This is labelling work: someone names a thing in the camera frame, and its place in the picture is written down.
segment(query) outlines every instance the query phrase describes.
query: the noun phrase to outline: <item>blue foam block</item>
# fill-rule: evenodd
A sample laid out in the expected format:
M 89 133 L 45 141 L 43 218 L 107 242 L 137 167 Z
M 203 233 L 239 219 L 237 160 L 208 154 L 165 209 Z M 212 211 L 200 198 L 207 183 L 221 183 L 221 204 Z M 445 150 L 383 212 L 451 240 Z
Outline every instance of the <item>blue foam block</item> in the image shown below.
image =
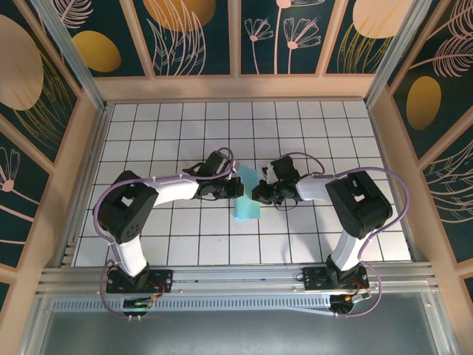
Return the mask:
M 251 191 L 258 186 L 258 171 L 241 166 L 237 172 L 245 187 L 245 194 L 235 200 L 235 218 L 238 220 L 257 220 L 261 217 L 259 202 L 251 199 Z

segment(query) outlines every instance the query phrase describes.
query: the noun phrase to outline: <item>light blue block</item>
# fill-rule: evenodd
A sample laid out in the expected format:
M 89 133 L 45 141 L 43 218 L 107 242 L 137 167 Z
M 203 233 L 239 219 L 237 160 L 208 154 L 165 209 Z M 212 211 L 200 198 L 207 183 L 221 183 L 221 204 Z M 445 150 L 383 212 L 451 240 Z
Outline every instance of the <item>light blue block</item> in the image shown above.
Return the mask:
M 235 218 L 238 220 L 257 220 L 261 217 L 259 202 L 251 199 L 251 191 L 258 186 L 258 171 L 241 166 L 237 172 L 245 187 L 245 194 L 235 201 Z

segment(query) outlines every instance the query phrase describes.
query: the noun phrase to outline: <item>flower illustration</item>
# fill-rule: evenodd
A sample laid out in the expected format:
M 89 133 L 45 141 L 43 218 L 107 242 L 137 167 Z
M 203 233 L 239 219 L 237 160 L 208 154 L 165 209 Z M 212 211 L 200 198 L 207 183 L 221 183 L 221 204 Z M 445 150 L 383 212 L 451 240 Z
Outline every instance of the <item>flower illustration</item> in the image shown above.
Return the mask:
M 11 192 L 15 186 L 16 173 L 20 165 L 20 153 L 12 149 L 10 160 L 7 150 L 0 147 L 0 188 L 3 192 Z
M 287 48 L 289 48 L 289 59 L 287 61 L 288 74 L 290 74 L 290 60 L 293 50 L 313 47 L 320 44 L 321 36 L 316 35 L 318 31 L 317 18 L 313 20 L 301 18 L 295 27 L 294 17 L 284 20 L 284 34 L 286 35 Z
M 256 68 L 256 74 L 259 74 L 258 62 L 256 60 L 256 51 L 254 49 L 254 42 L 263 39 L 269 39 L 274 36 L 274 32 L 270 30 L 268 19 L 261 20 L 258 18 L 253 22 L 251 18 L 245 20 L 246 32 L 250 36 L 251 46 L 253 47 L 253 60 Z
M 318 5 L 325 0 L 276 0 L 277 5 L 281 9 L 288 9 L 291 6 L 310 6 L 310 5 Z

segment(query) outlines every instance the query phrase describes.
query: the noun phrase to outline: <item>yellow circle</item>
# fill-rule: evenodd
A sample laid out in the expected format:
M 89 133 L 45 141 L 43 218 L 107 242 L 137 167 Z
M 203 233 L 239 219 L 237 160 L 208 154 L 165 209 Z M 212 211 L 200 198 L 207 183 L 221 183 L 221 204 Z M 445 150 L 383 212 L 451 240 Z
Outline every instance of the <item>yellow circle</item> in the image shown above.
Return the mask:
M 185 27 L 183 6 L 187 9 L 191 21 L 192 13 L 195 13 L 202 27 L 212 20 L 216 7 L 215 0 L 182 0 L 183 6 L 181 0 L 143 0 L 143 3 L 160 26 L 178 32 L 183 32 Z
M 121 57 L 117 46 L 103 34 L 83 31 L 72 40 L 90 69 L 111 72 L 120 66 Z
M 407 121 L 413 129 L 427 128 L 437 115 L 442 99 L 438 82 L 429 76 L 417 79 L 407 95 Z
M 393 37 L 406 17 L 412 0 L 356 0 L 353 25 L 368 38 Z
M 27 31 L 0 15 L 0 102 L 11 109 L 33 107 L 43 89 L 41 52 Z

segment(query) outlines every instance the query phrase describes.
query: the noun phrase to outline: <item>white grid mat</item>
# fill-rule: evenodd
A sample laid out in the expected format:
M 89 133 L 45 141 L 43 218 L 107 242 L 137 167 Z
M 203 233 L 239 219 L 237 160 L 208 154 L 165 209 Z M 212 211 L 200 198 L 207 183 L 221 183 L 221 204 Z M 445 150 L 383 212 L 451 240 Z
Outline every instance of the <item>white grid mat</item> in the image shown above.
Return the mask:
M 92 208 L 123 170 L 142 177 L 173 175 L 221 146 L 229 146 L 240 165 L 259 171 L 287 152 L 320 158 L 327 173 L 383 166 L 362 101 L 116 105 L 72 264 L 102 266 L 112 257 L 95 233 Z M 293 158 L 301 175 L 319 169 Z M 370 175 L 394 203 L 386 175 Z M 303 202 L 289 211 L 262 206 L 260 220 L 235 220 L 233 206 L 227 200 L 157 206 L 141 238 L 146 259 L 152 266 L 318 263 L 341 232 L 329 203 Z M 364 259 L 410 260 L 400 223 L 374 239 Z

